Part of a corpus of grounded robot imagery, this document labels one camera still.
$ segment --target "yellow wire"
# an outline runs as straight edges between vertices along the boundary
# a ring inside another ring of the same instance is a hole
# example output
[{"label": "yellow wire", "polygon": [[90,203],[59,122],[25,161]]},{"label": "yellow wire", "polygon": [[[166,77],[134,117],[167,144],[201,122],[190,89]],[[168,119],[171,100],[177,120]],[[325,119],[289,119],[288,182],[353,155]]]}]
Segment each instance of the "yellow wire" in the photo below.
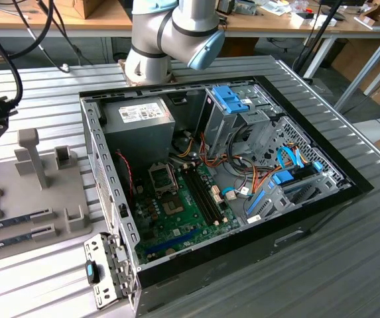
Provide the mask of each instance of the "yellow wire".
[{"label": "yellow wire", "polygon": [[190,139],[190,143],[188,144],[187,150],[183,154],[179,154],[178,155],[179,158],[183,158],[190,153],[193,140],[194,140],[193,138]]}]

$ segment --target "blue latch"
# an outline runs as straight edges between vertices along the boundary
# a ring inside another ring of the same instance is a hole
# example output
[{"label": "blue latch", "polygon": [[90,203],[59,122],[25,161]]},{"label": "blue latch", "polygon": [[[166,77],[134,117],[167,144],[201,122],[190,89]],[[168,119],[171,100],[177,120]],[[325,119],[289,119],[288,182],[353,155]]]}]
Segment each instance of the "blue latch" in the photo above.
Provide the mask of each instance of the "blue latch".
[{"label": "blue latch", "polygon": [[322,169],[324,169],[324,166],[319,161],[314,162],[314,167],[315,169],[317,169],[318,172],[321,172]]},{"label": "blue latch", "polygon": [[249,110],[249,107],[244,105],[237,94],[228,86],[216,86],[212,90],[229,114],[242,113]]},{"label": "blue latch", "polygon": [[88,273],[88,276],[91,276],[92,275],[92,264],[88,264],[86,266],[86,270],[87,270],[87,273]]},{"label": "blue latch", "polygon": [[294,180],[293,176],[291,175],[290,172],[288,172],[288,170],[277,172],[276,174],[272,176],[272,179],[278,185]]},{"label": "blue latch", "polygon": [[262,190],[261,193],[257,196],[256,200],[250,205],[250,208],[247,210],[247,214],[250,215],[253,210],[255,209],[256,205],[262,200],[262,198],[265,196],[265,191]]}]

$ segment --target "metal work surface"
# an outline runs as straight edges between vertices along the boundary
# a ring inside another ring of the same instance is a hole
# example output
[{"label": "metal work surface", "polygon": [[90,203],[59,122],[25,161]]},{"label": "metal work surface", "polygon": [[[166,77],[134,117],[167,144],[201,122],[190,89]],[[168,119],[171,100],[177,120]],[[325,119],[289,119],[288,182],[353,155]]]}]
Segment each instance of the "metal work surface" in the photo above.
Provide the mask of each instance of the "metal work surface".
[{"label": "metal work surface", "polygon": [[[272,57],[217,59],[200,73],[173,63],[179,81],[264,75],[373,184],[375,189],[318,233],[147,317],[380,316],[380,155],[330,105]],[[116,65],[23,70],[19,114],[0,138],[0,159],[14,158],[17,129],[38,128],[38,150],[68,144],[80,157],[92,234],[0,260],[0,317],[131,317],[126,301],[97,312],[82,243],[105,224],[86,158],[78,92],[125,85]],[[15,94],[0,71],[0,96]]]}]

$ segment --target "red wire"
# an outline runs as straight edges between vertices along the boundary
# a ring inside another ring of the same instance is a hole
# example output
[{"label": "red wire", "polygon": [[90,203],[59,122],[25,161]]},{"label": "red wire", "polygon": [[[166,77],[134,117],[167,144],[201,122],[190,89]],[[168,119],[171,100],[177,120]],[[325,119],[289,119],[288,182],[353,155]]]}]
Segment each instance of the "red wire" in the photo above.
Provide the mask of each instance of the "red wire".
[{"label": "red wire", "polygon": [[124,155],[122,155],[120,152],[116,152],[116,155],[118,155],[120,158],[122,158],[122,160],[125,162],[126,164],[126,167],[128,168],[128,174],[129,174],[129,194],[131,195],[131,197],[133,196],[133,193],[132,193],[132,186],[133,186],[133,181],[132,181],[132,172],[131,172],[131,167],[129,165],[129,162],[128,160],[126,160],[126,158],[124,157]]}]

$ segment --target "metal bracket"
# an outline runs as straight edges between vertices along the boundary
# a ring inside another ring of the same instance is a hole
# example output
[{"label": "metal bracket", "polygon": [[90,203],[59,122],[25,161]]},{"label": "metal bracket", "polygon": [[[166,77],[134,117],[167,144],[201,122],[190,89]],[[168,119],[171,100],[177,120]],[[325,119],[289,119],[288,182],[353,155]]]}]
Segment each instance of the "metal bracket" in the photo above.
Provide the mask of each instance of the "metal bracket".
[{"label": "metal bracket", "polygon": [[131,295],[135,290],[135,277],[130,270],[129,259],[120,238],[99,233],[84,243],[87,260],[94,265],[99,278],[93,284],[95,303],[101,309]]}]

